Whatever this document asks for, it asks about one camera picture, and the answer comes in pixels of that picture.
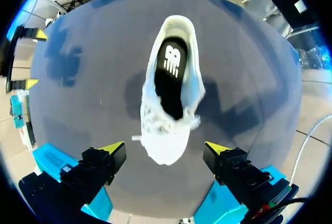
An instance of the white shoelace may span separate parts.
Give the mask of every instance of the white shoelace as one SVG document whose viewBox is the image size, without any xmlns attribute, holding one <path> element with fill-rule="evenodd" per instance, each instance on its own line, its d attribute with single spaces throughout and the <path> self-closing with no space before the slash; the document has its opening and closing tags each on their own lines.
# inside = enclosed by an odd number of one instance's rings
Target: white shoelace
<svg viewBox="0 0 332 224">
<path fill-rule="evenodd" d="M 200 124 L 200 117 L 195 116 L 187 108 L 183 111 L 183 118 L 175 121 L 166 116 L 160 116 L 155 109 L 149 105 L 144 106 L 144 117 L 141 120 L 142 130 L 146 133 L 167 135 L 181 127 L 189 126 L 190 130 L 196 129 Z M 132 140 L 141 140 L 141 136 L 132 136 Z"/>
</svg>

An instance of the shoe insole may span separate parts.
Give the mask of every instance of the shoe insole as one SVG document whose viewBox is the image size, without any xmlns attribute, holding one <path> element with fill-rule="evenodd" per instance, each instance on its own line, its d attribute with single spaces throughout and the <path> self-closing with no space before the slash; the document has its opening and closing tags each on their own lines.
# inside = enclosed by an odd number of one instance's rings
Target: shoe insole
<svg viewBox="0 0 332 224">
<path fill-rule="evenodd" d="M 175 120 L 183 117 L 181 87 L 187 55 L 187 45 L 178 37 L 165 39 L 157 55 L 156 94 L 161 98 L 164 111 Z"/>
</svg>

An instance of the white sneaker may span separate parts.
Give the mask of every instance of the white sneaker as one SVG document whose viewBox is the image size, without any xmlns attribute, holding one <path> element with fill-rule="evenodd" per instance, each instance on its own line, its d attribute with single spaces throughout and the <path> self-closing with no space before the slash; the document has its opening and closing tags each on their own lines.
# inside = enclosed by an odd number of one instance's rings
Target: white sneaker
<svg viewBox="0 0 332 224">
<path fill-rule="evenodd" d="M 171 165 L 184 153 L 205 88 L 192 22 L 169 16 L 153 45 L 142 88 L 141 144 L 158 164 Z"/>
</svg>

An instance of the floor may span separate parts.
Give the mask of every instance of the floor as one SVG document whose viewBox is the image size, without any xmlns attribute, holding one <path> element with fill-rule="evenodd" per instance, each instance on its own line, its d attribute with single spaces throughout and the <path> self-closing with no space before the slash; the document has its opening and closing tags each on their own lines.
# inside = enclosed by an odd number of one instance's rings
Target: floor
<svg viewBox="0 0 332 224">
<path fill-rule="evenodd" d="M 243 0 L 229 0 L 241 5 Z M 30 77 L 32 57 L 27 61 L 14 62 L 13 79 L 24 79 Z M 282 168 L 282 173 L 290 177 L 300 146 L 316 121 L 324 115 L 332 113 L 332 77 L 324 74 L 324 71 L 304 71 L 302 83 L 302 106 L 301 114 L 294 136 L 293 146 Z M 9 115 L 10 95 L 5 94 L 4 79 L 0 79 L 0 149 L 10 172 L 13 183 L 16 185 L 20 178 L 31 173 L 35 167 L 31 153 L 22 144 L 19 133 L 13 127 Z M 307 143 L 298 169 L 294 183 L 300 187 L 298 197 L 309 196 L 320 178 L 328 158 L 332 143 L 332 119 L 321 124 L 312 134 Z M 290 216 L 300 207 L 293 204 L 287 208 L 286 216 Z M 113 210 L 109 222 L 116 224 L 176 224 L 174 219 L 155 219 L 142 216 L 131 216 L 129 213 Z"/>
</svg>

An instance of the gray circular platform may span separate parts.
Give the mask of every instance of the gray circular platform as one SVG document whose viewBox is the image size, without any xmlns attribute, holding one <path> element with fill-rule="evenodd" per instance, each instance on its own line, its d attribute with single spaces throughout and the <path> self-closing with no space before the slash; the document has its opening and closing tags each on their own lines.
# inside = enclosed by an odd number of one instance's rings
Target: gray circular platform
<svg viewBox="0 0 332 224">
<path fill-rule="evenodd" d="M 206 95 L 184 155 L 157 165 L 132 135 L 141 134 L 142 85 L 165 18 L 196 28 Z M 125 141 L 127 160 L 107 192 L 114 208 L 181 218 L 199 207 L 213 181 L 204 141 L 249 151 L 257 167 L 280 167 L 300 110 L 298 55 L 268 24 L 224 0 L 93 0 L 47 28 L 31 77 L 38 145 L 51 142 L 75 158 L 89 147 Z"/>
</svg>

